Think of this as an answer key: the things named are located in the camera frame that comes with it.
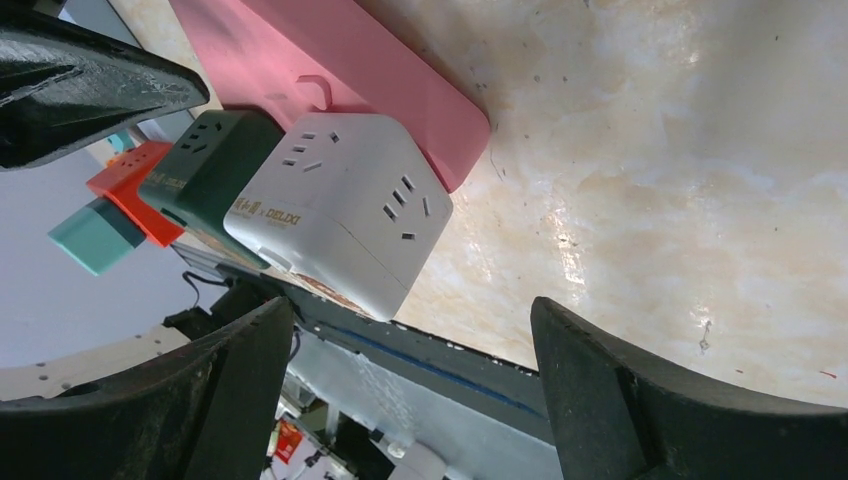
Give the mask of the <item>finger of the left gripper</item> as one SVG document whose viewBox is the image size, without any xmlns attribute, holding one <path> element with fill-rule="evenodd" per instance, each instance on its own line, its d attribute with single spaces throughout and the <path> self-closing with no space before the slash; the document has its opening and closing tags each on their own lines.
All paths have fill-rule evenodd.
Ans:
<svg viewBox="0 0 848 480">
<path fill-rule="evenodd" d="M 1 9 L 4 171 L 49 164 L 209 99 L 185 66 L 32 6 Z"/>
</svg>

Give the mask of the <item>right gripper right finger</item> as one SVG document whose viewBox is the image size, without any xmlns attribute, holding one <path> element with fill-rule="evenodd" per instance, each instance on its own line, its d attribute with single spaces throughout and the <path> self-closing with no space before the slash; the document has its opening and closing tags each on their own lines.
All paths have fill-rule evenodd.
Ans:
<svg viewBox="0 0 848 480">
<path fill-rule="evenodd" d="M 567 479 L 843 479 L 847 412 L 694 372 L 539 297 L 531 328 Z"/>
</svg>

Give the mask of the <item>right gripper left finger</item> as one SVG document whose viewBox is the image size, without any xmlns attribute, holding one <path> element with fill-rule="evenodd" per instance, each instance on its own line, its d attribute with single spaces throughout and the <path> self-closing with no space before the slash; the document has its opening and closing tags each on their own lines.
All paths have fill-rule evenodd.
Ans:
<svg viewBox="0 0 848 480">
<path fill-rule="evenodd" d="M 1 405 L 5 479 L 257 479 L 293 337 L 272 299 L 145 363 Z"/>
</svg>

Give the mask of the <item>red cube socket adapter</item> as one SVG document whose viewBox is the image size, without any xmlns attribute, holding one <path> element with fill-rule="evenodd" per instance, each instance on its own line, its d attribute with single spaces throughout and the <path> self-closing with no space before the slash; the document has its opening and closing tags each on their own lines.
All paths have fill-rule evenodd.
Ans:
<svg viewBox="0 0 848 480">
<path fill-rule="evenodd" d="M 172 144 L 147 141 L 113 157 L 105 169 L 86 182 L 97 196 L 114 203 L 153 244 L 167 248 L 184 230 L 146 204 L 138 191 L 147 175 L 164 158 Z"/>
</svg>

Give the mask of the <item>teal small plug adapter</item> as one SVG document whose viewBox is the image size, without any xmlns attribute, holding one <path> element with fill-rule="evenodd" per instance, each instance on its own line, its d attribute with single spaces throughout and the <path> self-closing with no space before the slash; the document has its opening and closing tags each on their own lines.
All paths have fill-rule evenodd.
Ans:
<svg viewBox="0 0 848 480">
<path fill-rule="evenodd" d="M 133 252 L 146 234 L 111 200 L 98 197 L 48 232 L 51 241 L 99 276 Z"/>
</svg>

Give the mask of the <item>dark green cube adapter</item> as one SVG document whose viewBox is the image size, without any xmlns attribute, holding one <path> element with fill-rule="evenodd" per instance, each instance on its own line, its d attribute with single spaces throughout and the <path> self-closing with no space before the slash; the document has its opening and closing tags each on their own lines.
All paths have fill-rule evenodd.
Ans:
<svg viewBox="0 0 848 480">
<path fill-rule="evenodd" d="M 171 223 L 243 266 L 268 262 L 224 228 L 224 217 L 284 131 L 254 110 L 207 110 L 146 176 L 139 197 Z"/>
</svg>

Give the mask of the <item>pink triangular power strip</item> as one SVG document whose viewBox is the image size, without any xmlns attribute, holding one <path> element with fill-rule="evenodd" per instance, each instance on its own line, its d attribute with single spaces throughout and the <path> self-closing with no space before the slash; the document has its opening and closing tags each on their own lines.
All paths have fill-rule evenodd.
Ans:
<svg viewBox="0 0 848 480">
<path fill-rule="evenodd" d="M 448 192 L 490 139 L 484 113 L 354 1 L 174 1 L 225 108 L 257 107 L 288 130 L 309 112 L 400 122 Z"/>
</svg>

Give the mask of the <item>white cube socket adapter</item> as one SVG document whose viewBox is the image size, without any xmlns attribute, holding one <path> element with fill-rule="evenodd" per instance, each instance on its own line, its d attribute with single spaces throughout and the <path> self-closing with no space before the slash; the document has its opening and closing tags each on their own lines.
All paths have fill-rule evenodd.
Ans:
<svg viewBox="0 0 848 480">
<path fill-rule="evenodd" d="M 452 212 L 448 192 L 399 122 L 310 113 L 283 136 L 223 224 L 273 267 L 388 321 Z"/>
</svg>

